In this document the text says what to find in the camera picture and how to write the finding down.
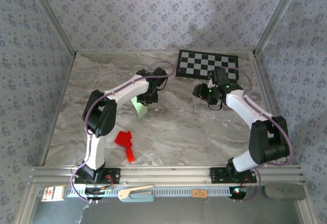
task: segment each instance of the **robotic arm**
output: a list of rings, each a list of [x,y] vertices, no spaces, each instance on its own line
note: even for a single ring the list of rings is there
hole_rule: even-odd
[[[87,121],[89,131],[87,151],[85,156],[84,173],[87,178],[98,183],[103,178],[105,168],[104,146],[105,142],[100,140],[102,136],[109,134],[114,125],[116,110],[133,97],[137,96],[137,101],[143,105],[158,101],[158,87],[167,81],[166,72],[162,68],[157,68],[153,73],[140,70],[129,81],[109,91],[100,92],[95,90],[91,93],[83,120],[92,104],[101,96],[112,93],[102,99],[90,112]],[[232,182],[239,181],[245,173],[257,165],[277,160],[289,155],[289,148],[286,140],[273,124],[265,119],[262,114],[272,118],[287,133],[287,124],[283,117],[273,117],[272,114],[264,111],[251,101],[244,91],[236,83],[230,83],[224,68],[216,68],[210,72],[209,84],[200,84],[194,88],[193,95],[206,101],[209,105],[216,105],[220,100],[222,103],[236,111],[240,117],[251,128],[249,149],[228,160],[226,171],[228,178]],[[250,102],[251,106],[258,109],[261,113],[253,110],[244,97]]]

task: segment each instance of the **marble surface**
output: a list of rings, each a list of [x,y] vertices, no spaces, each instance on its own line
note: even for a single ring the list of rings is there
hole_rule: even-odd
[[[250,97],[263,106],[251,62],[245,56],[239,58],[239,67],[252,78]],[[45,164],[73,165],[83,160],[86,135],[81,116],[93,90],[116,87],[158,60],[176,66],[177,57],[177,51],[78,54]],[[171,71],[167,64],[159,66]],[[140,120],[131,102],[123,105],[113,131],[104,138],[106,164],[129,164],[124,149],[113,142],[120,130],[132,133],[134,165],[225,165],[229,158],[247,150],[250,129],[245,122],[230,108],[212,111],[206,102],[192,95],[194,86],[202,82],[169,78],[166,88],[159,92],[159,102],[149,105]],[[239,84],[249,86],[242,74]]]

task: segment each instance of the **black and white checkerboard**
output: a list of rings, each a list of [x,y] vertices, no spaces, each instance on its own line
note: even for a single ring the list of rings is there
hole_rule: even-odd
[[[213,54],[180,50],[176,68],[176,77],[195,79],[208,79],[209,71],[215,67],[239,67],[238,57],[232,55]],[[228,78],[232,83],[239,79],[239,72],[226,69]]]

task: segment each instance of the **blue floral wallpaper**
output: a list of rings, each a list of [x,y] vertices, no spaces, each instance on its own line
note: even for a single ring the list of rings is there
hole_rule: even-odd
[[[0,10],[0,223],[12,223],[72,59],[36,0],[0,0]]]
[[[252,50],[278,0],[49,0],[77,51]]]
[[[327,0],[293,0],[260,61],[318,218],[327,223]]]

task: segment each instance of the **red object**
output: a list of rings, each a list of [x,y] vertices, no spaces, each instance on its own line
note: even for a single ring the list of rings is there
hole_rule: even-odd
[[[135,158],[134,158],[134,154],[133,154],[133,151],[132,151],[132,148],[126,148],[125,149],[125,152],[126,152],[126,156],[127,156],[127,160],[129,163],[132,163],[135,161]]]
[[[114,142],[125,148],[130,148],[133,145],[131,139],[132,139],[131,131],[128,132],[119,131]]]

